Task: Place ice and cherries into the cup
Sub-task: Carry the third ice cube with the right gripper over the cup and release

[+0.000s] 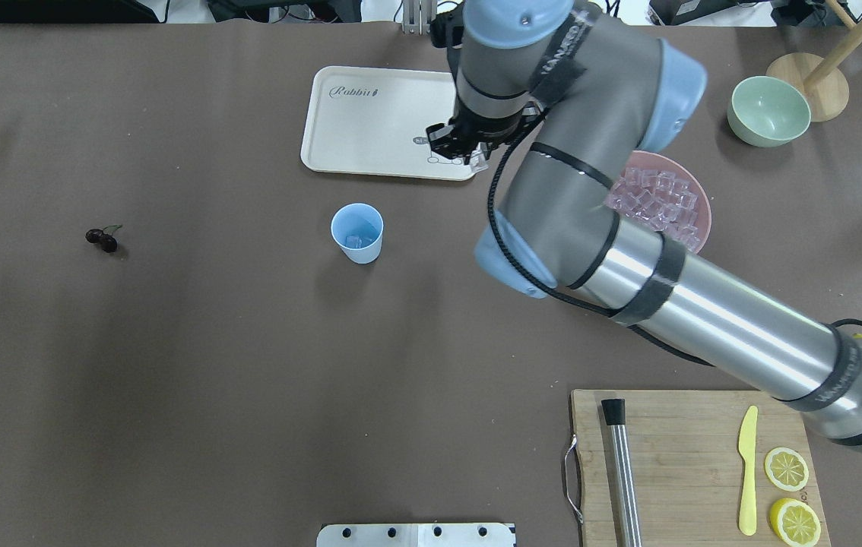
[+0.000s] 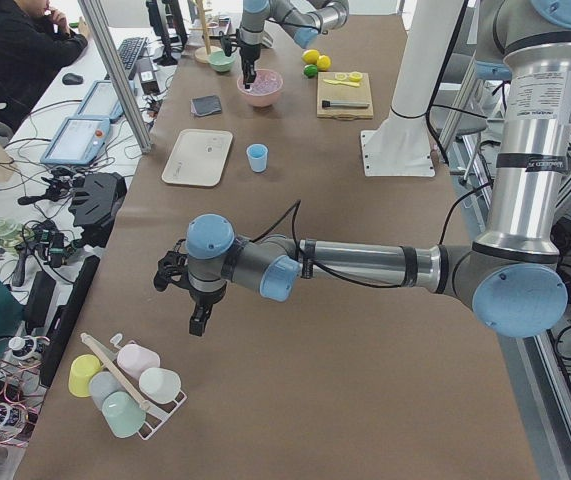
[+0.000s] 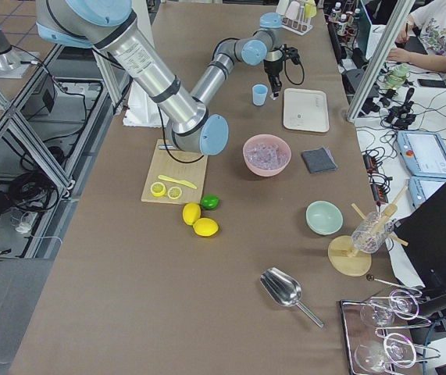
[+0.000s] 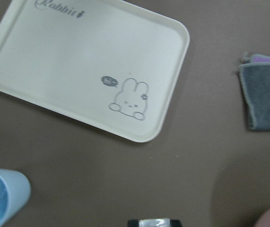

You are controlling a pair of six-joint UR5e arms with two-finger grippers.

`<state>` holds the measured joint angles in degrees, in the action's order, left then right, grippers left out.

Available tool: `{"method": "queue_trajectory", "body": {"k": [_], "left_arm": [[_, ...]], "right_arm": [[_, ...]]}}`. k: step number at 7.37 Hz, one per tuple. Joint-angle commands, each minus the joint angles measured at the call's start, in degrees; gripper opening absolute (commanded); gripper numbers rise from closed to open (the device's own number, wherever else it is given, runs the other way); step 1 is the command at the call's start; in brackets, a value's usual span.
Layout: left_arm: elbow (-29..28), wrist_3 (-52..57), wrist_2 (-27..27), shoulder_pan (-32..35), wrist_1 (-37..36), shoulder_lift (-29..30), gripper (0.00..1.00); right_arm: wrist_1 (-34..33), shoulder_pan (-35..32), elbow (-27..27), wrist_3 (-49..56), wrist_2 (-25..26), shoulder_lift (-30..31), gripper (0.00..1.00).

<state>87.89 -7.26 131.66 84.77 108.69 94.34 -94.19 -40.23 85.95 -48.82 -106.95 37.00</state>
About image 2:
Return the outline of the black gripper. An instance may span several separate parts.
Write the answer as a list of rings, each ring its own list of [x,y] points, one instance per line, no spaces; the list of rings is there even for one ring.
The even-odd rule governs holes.
[[[260,58],[260,45],[248,44],[244,41],[239,41],[239,51],[242,59],[243,71],[243,88],[249,90],[255,82],[256,71],[255,62]]]
[[[204,285],[189,284],[190,297],[195,303],[189,319],[190,335],[204,335],[213,306],[224,298],[226,287],[226,282],[206,283]]]

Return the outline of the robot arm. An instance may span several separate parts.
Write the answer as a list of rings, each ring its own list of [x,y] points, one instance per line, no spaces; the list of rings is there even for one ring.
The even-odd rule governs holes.
[[[240,50],[243,86],[249,89],[256,79],[255,63],[261,55],[265,23],[279,25],[302,49],[307,49],[323,32],[341,28],[349,17],[349,2],[310,1],[314,7],[302,12],[289,0],[244,1],[237,44]]]
[[[568,295],[551,239],[571,134],[571,1],[484,1],[477,75],[510,83],[485,230],[470,246],[429,249],[237,235],[204,214],[188,227],[180,284],[202,335],[213,306],[236,283],[276,301],[318,271],[373,288],[422,287],[468,306],[483,324],[525,338],[562,317]]]

